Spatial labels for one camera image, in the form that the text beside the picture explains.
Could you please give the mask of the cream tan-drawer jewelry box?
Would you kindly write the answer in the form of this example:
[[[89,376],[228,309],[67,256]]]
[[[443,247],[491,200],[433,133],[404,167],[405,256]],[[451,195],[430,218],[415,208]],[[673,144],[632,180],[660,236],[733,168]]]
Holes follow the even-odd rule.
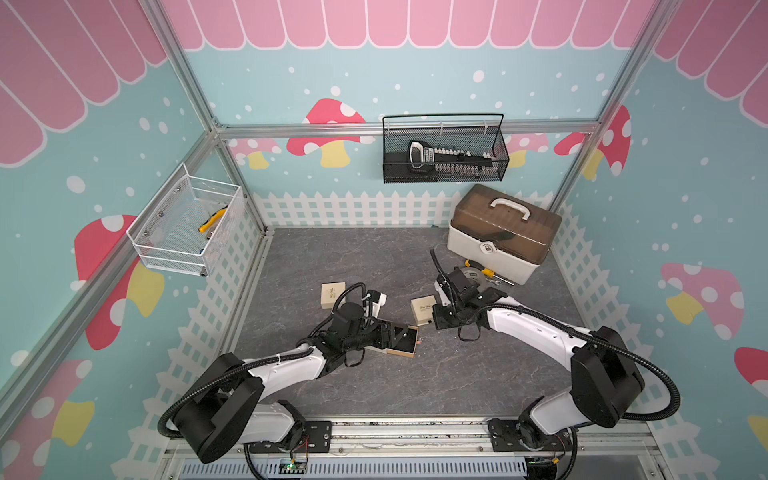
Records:
[[[419,343],[419,328],[409,326],[405,336],[398,340],[393,348],[369,347],[369,350],[405,358],[414,358],[416,347]]]

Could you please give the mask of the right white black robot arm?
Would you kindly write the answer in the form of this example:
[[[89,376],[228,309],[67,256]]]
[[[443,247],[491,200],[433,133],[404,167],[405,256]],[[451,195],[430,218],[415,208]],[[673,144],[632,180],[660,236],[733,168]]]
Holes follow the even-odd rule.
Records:
[[[541,450],[562,433],[574,436],[580,427],[612,428],[622,420],[652,422],[675,415],[682,403],[679,388],[660,367],[631,352],[610,327],[577,327],[534,310],[492,287],[483,287],[459,268],[445,270],[435,261],[435,288],[440,296],[433,307],[439,329],[505,334],[537,349],[570,374],[564,390],[534,400],[518,417],[516,436],[528,450]],[[631,411],[645,389],[648,371],[666,388],[668,403],[646,413]]]

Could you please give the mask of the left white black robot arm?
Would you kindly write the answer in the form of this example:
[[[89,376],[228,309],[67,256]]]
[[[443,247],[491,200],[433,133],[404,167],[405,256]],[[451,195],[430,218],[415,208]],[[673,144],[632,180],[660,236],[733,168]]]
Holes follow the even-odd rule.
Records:
[[[306,435],[305,417],[288,401],[266,403],[265,398],[350,368],[349,354],[363,354],[370,347],[392,349],[408,335],[407,325],[378,318],[383,293],[362,282],[352,287],[360,291],[360,302],[348,301],[350,292],[344,290],[325,319],[293,349],[251,360],[220,355],[160,415],[157,432],[185,441],[204,464],[239,445],[295,449]]]

